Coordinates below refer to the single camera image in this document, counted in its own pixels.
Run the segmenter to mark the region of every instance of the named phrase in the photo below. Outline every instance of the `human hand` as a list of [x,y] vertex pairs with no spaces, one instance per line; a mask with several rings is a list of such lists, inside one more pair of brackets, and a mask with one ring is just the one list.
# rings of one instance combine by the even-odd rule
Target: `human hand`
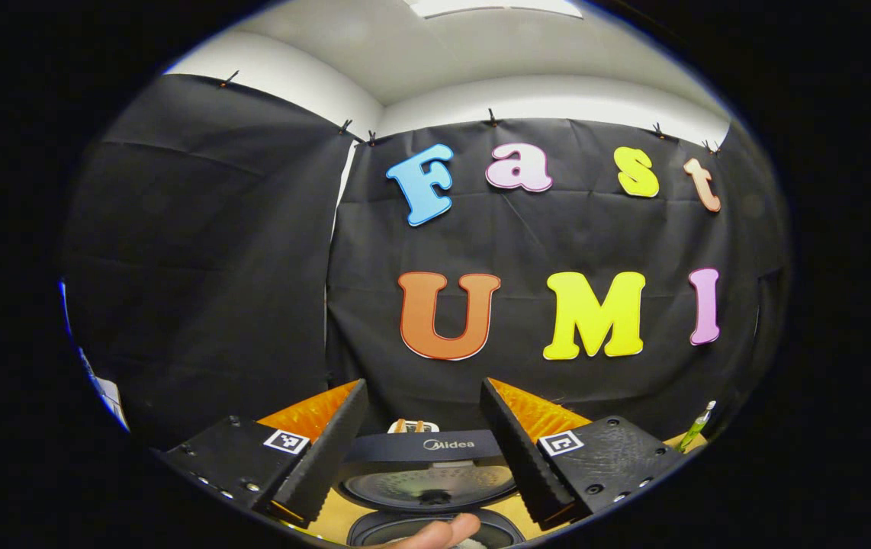
[[480,531],[480,519],[476,515],[460,513],[452,522],[432,521],[410,538],[365,549],[449,549],[477,531]]

